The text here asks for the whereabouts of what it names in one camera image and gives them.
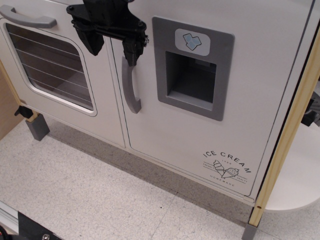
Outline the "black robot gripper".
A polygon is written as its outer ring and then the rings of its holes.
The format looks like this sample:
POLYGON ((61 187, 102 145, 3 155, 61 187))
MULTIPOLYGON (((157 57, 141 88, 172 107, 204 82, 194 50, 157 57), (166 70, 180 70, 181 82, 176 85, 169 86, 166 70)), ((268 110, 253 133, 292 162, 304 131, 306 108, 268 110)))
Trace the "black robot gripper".
POLYGON ((130 0, 84 0, 72 4, 66 12, 87 50, 97 56, 104 45, 103 36, 122 40, 125 59, 130 67, 137 65, 148 43, 147 25, 129 10, 130 0))

